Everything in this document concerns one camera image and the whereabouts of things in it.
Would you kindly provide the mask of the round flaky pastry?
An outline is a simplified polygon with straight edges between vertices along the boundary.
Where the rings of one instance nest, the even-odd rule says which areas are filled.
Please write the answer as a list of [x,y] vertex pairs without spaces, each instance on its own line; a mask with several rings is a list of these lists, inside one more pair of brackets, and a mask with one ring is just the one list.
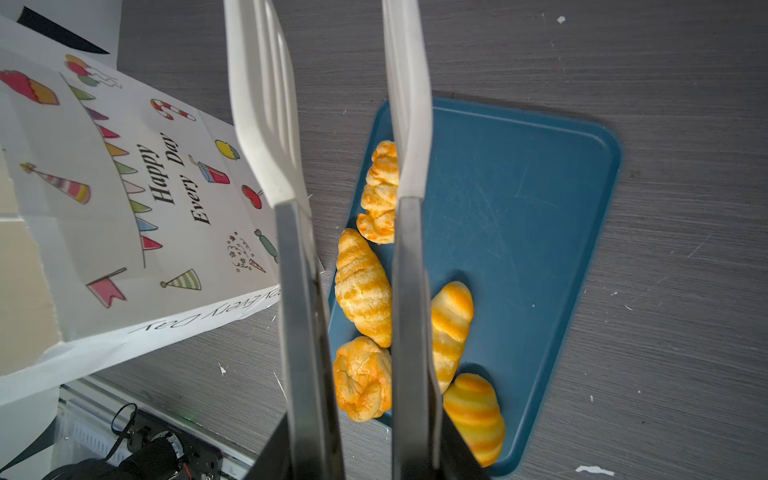
[[355,422],[379,418],[392,407],[390,353],[366,336],[338,348],[333,379],[339,408]]

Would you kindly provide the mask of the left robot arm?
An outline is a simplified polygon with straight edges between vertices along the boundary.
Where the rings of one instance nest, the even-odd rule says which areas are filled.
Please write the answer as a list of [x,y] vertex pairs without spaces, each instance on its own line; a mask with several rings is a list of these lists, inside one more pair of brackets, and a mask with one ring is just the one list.
[[179,472],[180,465],[178,451],[172,443],[166,439],[156,439],[117,466],[105,459],[86,459],[58,467],[44,476],[44,479],[171,479]]

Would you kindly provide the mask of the small striped bread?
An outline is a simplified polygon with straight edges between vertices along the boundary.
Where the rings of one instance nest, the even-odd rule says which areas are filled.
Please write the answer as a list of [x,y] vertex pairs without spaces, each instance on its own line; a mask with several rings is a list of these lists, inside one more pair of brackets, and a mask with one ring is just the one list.
[[361,196],[364,213],[358,215],[359,233],[376,244],[391,244],[395,240],[395,211],[399,187],[399,166],[396,144],[380,142],[373,154]]

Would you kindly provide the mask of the white paper bag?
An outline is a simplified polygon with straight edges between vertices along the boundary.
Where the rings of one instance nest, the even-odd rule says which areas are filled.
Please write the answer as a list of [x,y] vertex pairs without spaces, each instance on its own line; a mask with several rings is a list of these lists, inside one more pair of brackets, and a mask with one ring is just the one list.
[[233,127],[1,23],[1,400],[280,297],[274,215]]

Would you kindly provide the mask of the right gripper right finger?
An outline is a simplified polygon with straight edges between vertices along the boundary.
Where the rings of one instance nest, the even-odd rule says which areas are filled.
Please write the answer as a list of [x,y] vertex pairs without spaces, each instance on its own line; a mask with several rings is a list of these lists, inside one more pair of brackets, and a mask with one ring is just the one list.
[[440,478],[445,480],[489,480],[447,413],[441,421]]

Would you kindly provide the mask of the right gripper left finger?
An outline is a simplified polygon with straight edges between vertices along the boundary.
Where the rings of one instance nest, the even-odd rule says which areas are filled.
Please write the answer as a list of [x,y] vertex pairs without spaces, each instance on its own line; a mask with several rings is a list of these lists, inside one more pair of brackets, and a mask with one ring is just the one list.
[[289,480],[290,445],[288,416],[284,415],[244,480]]

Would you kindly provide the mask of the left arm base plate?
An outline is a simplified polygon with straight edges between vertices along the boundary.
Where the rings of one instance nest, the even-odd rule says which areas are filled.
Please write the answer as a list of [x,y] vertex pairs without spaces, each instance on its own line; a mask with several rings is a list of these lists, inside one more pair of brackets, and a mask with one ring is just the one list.
[[171,479],[222,479],[224,455],[219,447],[198,438],[170,420],[164,419],[135,403],[118,409],[110,422],[116,441],[107,454],[109,463],[117,466],[130,455],[156,439],[172,443],[180,457],[179,472]]

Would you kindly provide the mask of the metal tongs white tips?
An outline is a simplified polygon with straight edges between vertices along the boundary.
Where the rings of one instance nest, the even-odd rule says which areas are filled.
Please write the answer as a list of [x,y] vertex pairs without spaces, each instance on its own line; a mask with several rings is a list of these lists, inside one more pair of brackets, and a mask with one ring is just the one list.
[[[290,431],[290,479],[344,477],[322,294],[304,181],[297,99],[285,35],[268,1],[228,1],[229,92],[243,158],[277,228],[281,352]],[[430,347],[422,201],[433,107],[419,6],[382,5],[391,119],[400,161],[393,264],[392,475],[434,479],[442,408]]]

